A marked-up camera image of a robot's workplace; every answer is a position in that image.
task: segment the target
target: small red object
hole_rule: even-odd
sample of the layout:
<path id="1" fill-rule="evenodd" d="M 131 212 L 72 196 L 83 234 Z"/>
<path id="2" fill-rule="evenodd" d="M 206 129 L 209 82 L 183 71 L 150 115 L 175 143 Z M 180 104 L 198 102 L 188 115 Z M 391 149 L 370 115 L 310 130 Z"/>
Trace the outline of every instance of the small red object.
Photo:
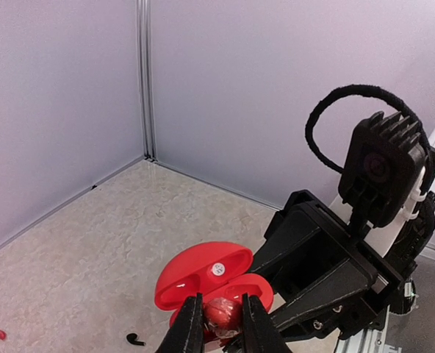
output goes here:
<path id="1" fill-rule="evenodd" d="M 0 340 L 5 340 L 7 338 L 7 333 L 0 329 Z"/>
<path id="2" fill-rule="evenodd" d="M 239 330 L 242 321 L 242 305 L 225 298 L 214 298 L 204 305 L 204 316 L 213 327 Z"/>

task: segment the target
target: black camera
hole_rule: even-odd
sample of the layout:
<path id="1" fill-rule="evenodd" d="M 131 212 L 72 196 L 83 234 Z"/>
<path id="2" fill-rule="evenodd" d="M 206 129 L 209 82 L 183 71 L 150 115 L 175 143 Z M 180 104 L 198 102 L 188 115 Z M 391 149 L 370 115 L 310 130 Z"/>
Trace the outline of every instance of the black camera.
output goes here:
<path id="1" fill-rule="evenodd" d="M 378 112 L 356 126 L 338 187 L 353 213 L 374 227 L 394 219 L 425 165 L 419 139 L 418 122 L 399 112 Z"/>

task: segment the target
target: black earbud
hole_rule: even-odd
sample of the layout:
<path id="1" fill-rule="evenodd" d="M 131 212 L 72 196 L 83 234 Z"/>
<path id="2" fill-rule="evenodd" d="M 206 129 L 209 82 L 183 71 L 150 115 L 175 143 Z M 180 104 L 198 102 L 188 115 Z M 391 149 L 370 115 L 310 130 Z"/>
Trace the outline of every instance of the black earbud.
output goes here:
<path id="1" fill-rule="evenodd" d="M 145 346 L 145 342 L 142 342 L 141 340 L 137 340 L 139 338 L 138 335 L 135 333 L 130 333 L 126 336 L 126 340 L 130 342 L 130 344 L 134 344 L 135 346 Z"/>

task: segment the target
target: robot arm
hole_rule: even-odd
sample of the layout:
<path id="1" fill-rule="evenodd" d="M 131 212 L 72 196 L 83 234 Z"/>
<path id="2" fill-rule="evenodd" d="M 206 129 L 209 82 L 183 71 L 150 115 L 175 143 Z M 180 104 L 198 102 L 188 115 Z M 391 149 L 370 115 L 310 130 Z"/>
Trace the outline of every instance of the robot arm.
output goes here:
<path id="1" fill-rule="evenodd" d="M 361 121 L 341 168 L 322 155 L 312 130 L 325 108 L 353 94 L 382 99 L 398 113 L 386 118 L 376 113 Z M 273 345 L 278 339 L 324 338 L 335 329 L 345 340 L 369 327 L 403 297 L 414 259 L 435 226 L 435 130 L 430 144 L 416 115 L 399 98 L 374 86 L 337 88 L 314 109 L 306 139 L 342 177 L 330 207 L 307 190 L 294 192 L 273 216 L 266 242 L 254 255 L 249 272 L 264 277 L 285 300 L 268 315 L 279 332 Z M 254 334 L 258 327 L 248 322 L 227 352 L 257 352 L 245 350 L 249 337 L 259 337 Z M 197 349 L 186 352 L 201 352 Z M 178 352 L 171 346 L 165 350 Z"/>
<path id="2" fill-rule="evenodd" d="M 242 342 L 245 352 L 291 353 L 273 325 L 258 296 L 242 297 Z M 202 353 L 204 350 L 203 296 L 185 300 L 176 321 L 156 353 Z"/>

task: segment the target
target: white sticker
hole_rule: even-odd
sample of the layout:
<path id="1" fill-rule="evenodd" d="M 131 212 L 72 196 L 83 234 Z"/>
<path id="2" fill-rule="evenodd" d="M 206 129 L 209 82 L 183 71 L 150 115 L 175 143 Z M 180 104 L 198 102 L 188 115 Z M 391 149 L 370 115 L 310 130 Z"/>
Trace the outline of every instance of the white sticker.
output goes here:
<path id="1" fill-rule="evenodd" d="M 411 298 L 414 296 L 414 289 L 411 285 L 411 282 L 407 282 L 405 287 L 403 288 L 403 296 L 406 298 Z"/>
<path id="2" fill-rule="evenodd" d="M 222 263 L 215 263 L 211 269 L 212 274 L 215 276 L 222 276 L 226 272 L 226 267 Z"/>
<path id="3" fill-rule="evenodd" d="M 384 346 L 384 353 L 402 353 L 402 348 L 396 348 L 387 344 Z"/>

